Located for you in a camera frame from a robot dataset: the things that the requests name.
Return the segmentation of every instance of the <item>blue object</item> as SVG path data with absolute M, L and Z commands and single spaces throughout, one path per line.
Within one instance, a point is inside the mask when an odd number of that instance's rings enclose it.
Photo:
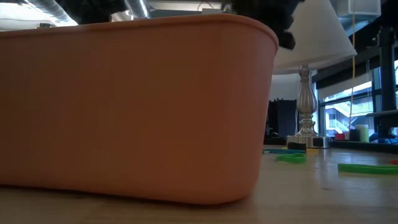
M 273 154 L 296 154 L 296 153 L 305 154 L 304 150 L 296 150 L 296 149 L 266 149 L 265 151 Z

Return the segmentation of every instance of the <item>table lamp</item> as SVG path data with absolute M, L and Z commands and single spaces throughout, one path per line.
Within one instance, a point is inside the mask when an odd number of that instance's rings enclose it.
M 302 117 L 300 131 L 295 136 L 287 136 L 287 142 L 325 148 L 328 138 L 319 136 L 313 128 L 312 114 L 318 108 L 318 101 L 312 90 L 312 71 L 352 58 L 356 51 L 329 0 L 306 0 L 297 6 L 294 19 L 289 32 L 293 33 L 296 46 L 293 50 L 279 49 L 273 72 L 274 75 L 300 75 L 297 100 L 297 110 Z

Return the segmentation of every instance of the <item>lampshade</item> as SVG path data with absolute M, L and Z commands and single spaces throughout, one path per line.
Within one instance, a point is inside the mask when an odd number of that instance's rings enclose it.
M 297 6 L 293 17 L 289 32 L 296 46 L 279 49 L 273 74 L 298 72 L 300 66 L 317 70 L 356 55 L 329 0 L 306 0 Z

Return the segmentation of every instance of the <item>table surface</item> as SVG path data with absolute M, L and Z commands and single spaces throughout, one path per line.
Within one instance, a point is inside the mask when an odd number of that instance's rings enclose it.
M 398 223 L 398 176 L 338 173 L 338 163 L 387 164 L 397 155 L 310 150 L 306 164 L 265 154 L 248 198 L 211 207 L 0 187 L 0 223 Z

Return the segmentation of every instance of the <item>green plastic strip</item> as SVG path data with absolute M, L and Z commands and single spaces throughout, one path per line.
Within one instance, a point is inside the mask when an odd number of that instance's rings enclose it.
M 293 164 L 302 164 L 307 161 L 307 157 L 305 154 L 296 153 L 296 154 L 284 154 L 276 157 L 276 161 L 278 162 L 289 162 Z
M 339 172 L 354 172 L 360 174 L 398 175 L 397 166 L 370 166 L 361 164 L 338 164 Z

